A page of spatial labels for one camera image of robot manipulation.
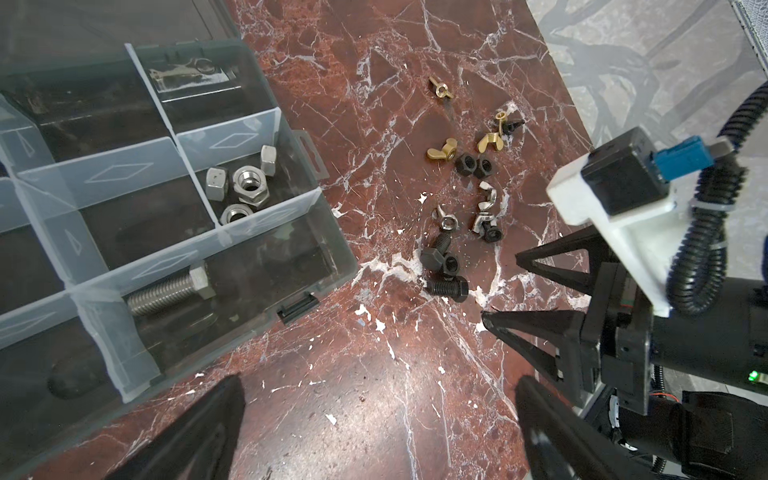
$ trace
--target zip tie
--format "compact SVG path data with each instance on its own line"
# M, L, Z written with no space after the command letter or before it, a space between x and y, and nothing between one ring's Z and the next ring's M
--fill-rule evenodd
M736 205L733 204L711 204L710 202L703 202L701 200L696 200L695 198L690 201L690 205L692 208L702 208L704 210L713 210L716 212L732 212L736 209Z

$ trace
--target marble surface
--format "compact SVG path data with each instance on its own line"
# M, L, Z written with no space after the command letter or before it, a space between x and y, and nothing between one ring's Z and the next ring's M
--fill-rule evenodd
M514 255L570 232L544 188L591 146L528 7L230 7L291 126L310 132L328 166L324 193L359 272L314 313L243 344L28 477L102 478L237 372L247 408L231 478L523 478L514 387L535 373L483 331L480 312L588 304L522 271ZM454 100L430 91L431 74ZM527 123L488 152L505 234L491 245L467 230L484 200L478 180L425 152L447 137L473 151L499 109ZM450 248L472 289L462 304L421 288L419 251L438 233L438 202L462 224Z
M766 72L724 0L528 0L594 145L642 126L658 147L717 136ZM729 216L730 276L759 279L768 230L768 121L744 144L750 169ZM693 195L697 175L675 181Z

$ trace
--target silver bolt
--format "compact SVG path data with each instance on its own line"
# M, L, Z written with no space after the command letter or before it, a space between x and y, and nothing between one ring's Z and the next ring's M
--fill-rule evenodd
M216 295L204 264L190 267L189 273L132 293L127 298L127 304L131 315L146 316L176 305L195 293L204 300Z

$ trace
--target hex nut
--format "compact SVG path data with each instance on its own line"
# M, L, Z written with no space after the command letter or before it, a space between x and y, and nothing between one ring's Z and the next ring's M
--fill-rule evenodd
M241 202L256 208L270 199L270 191L266 187L266 175L260 168L252 165L238 168L232 174L232 188Z
M424 268L433 272L439 272L442 269L442 263L445 261L442 253L434 247L427 247L422 250L419 259L422 261Z
M224 209L224 212L219 218L219 222L222 225L227 225L228 223L236 222L248 215L253 215L253 210L251 210L250 207L243 204L233 204Z
M453 281L458 282L458 296L454 296L453 301L461 303L469 296L469 282L463 276L457 276Z
M261 147L261 171L268 177L274 177L277 171L277 149L272 145Z
M445 257L442 262L442 275L445 277L446 280L452 279L454 276L458 274L459 269L461 268L458 258L456 258L455 255L452 253L446 253Z
M478 166L475 168L475 176L482 180L488 175L493 173L493 164L487 158L480 157L478 159Z
M491 225L491 222L483 222L482 229L484 232L482 239L488 243L495 243L504 238L501 229L495 225Z
M459 175L468 177L475 172L478 161L470 154L459 155L456 159L456 171Z
M226 168L211 167L205 173L205 196L208 200L223 201L229 186L230 179L227 176Z
M205 265L197 264L191 266L190 278L192 279L192 287L194 288L194 291L197 292L203 300L208 300L209 298L216 296L216 291L210 284Z

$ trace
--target red wire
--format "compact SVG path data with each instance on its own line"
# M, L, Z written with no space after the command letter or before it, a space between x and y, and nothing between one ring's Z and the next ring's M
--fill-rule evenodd
M675 402L680 403L680 400L676 396L672 395L671 393L659 392L659 393L651 393L651 395L652 396L670 396L674 399Z

